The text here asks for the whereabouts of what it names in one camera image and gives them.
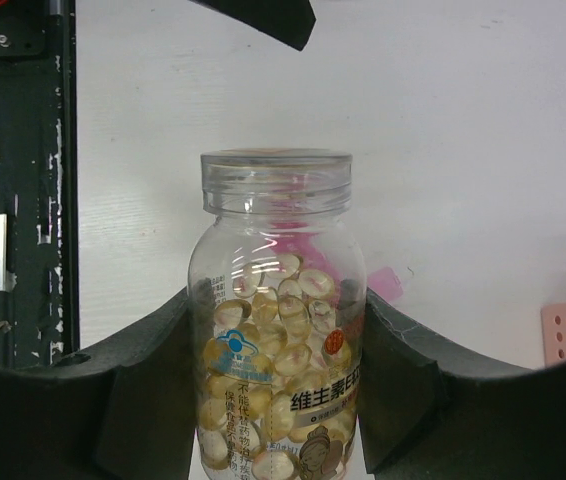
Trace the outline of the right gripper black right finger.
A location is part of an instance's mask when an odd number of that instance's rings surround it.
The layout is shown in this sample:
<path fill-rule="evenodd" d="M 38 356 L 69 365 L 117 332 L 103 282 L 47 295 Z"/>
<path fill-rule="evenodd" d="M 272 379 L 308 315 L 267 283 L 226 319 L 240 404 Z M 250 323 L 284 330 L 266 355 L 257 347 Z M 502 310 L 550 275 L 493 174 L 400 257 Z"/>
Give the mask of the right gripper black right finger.
<path fill-rule="evenodd" d="M 566 361 L 492 359 L 369 293 L 359 400 L 377 479 L 566 479 Z"/>

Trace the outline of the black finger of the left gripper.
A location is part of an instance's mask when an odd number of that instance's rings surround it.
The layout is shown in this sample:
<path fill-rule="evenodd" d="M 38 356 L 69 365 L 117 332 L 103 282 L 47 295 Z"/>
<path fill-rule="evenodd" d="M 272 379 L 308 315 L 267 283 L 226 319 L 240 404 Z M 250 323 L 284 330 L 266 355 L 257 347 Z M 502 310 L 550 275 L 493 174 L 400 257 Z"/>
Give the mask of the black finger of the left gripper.
<path fill-rule="evenodd" d="M 308 0 L 200 0 L 197 4 L 302 51 L 316 23 Z"/>

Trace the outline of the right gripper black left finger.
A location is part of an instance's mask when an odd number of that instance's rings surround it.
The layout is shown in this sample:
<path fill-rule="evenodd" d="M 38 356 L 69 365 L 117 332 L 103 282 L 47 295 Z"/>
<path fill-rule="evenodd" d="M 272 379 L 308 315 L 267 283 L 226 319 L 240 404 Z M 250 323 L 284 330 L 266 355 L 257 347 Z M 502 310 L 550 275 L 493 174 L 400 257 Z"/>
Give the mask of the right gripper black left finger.
<path fill-rule="evenodd" d="M 0 479 L 185 479 L 194 406 L 180 292 L 49 367 L 0 368 Z"/>

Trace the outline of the amber pill bottle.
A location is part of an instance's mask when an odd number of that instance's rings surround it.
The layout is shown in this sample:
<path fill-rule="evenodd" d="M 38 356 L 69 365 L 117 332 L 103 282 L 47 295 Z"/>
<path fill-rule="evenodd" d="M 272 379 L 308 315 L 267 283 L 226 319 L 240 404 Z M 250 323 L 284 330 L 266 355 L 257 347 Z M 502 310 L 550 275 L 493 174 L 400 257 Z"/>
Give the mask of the amber pill bottle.
<path fill-rule="evenodd" d="M 352 454 L 367 276 L 343 224 L 352 157 L 201 157 L 213 224 L 188 267 L 196 436 L 211 479 L 342 479 Z"/>

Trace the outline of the pink weekly pill organizer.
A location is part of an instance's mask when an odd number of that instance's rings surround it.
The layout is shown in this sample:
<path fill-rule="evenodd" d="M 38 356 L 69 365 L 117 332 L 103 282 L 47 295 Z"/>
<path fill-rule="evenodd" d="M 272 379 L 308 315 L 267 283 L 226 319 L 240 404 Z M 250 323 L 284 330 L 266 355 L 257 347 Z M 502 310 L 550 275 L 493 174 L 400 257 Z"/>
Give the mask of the pink weekly pill organizer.
<path fill-rule="evenodd" d="M 402 281 L 381 261 L 367 271 L 363 253 L 343 223 L 351 207 L 351 179 L 323 172 L 284 171 L 267 175 L 259 194 L 267 223 L 265 273 L 298 279 L 311 297 L 355 296 L 365 287 L 391 302 L 403 294 Z"/>

